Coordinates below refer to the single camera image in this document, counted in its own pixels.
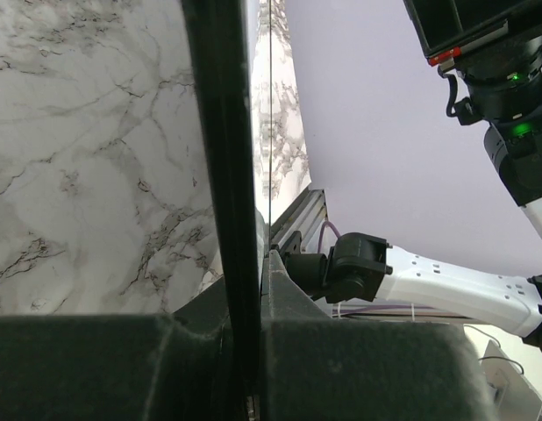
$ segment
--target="green light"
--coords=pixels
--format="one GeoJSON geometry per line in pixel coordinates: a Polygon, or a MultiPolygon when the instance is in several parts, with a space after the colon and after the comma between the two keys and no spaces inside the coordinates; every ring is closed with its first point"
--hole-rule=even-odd
{"type": "Polygon", "coordinates": [[[513,135],[515,135],[516,137],[523,136],[524,134],[531,131],[532,131],[531,125],[529,125],[528,123],[521,123],[520,125],[518,125],[517,127],[513,129],[513,135]]]}

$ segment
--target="cable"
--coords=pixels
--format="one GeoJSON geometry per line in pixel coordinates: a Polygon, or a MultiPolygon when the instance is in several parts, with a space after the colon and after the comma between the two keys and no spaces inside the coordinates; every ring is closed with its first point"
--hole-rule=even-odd
{"type": "Polygon", "coordinates": [[[440,66],[439,76],[443,79],[447,79],[450,87],[450,96],[448,98],[448,104],[446,105],[446,116],[456,117],[456,112],[453,110],[453,107],[456,104],[456,98],[458,97],[458,81],[456,80],[456,76],[444,73],[440,66]]]}
{"type": "Polygon", "coordinates": [[[508,362],[512,362],[513,364],[517,364],[520,367],[520,374],[524,375],[523,365],[518,361],[512,360],[511,358],[505,358],[505,357],[499,357],[499,356],[489,356],[489,357],[478,358],[478,361],[483,361],[483,360],[505,360],[508,362]]]}
{"type": "Polygon", "coordinates": [[[324,221],[324,223],[322,224],[322,228],[320,229],[320,237],[317,241],[318,253],[322,251],[322,242],[324,241],[324,231],[326,226],[329,226],[332,229],[333,233],[337,236],[337,238],[341,237],[341,234],[339,234],[339,231],[334,224],[332,224],[330,221],[324,221]]]}
{"type": "Polygon", "coordinates": [[[495,343],[497,344],[497,346],[501,347],[501,342],[499,342],[495,336],[491,336],[489,333],[486,333],[482,329],[479,329],[479,328],[477,328],[475,326],[472,326],[472,325],[464,325],[464,327],[469,327],[470,329],[474,329],[475,331],[478,331],[479,333],[481,333],[482,335],[487,336],[488,338],[492,338],[495,341],[495,343]]]}

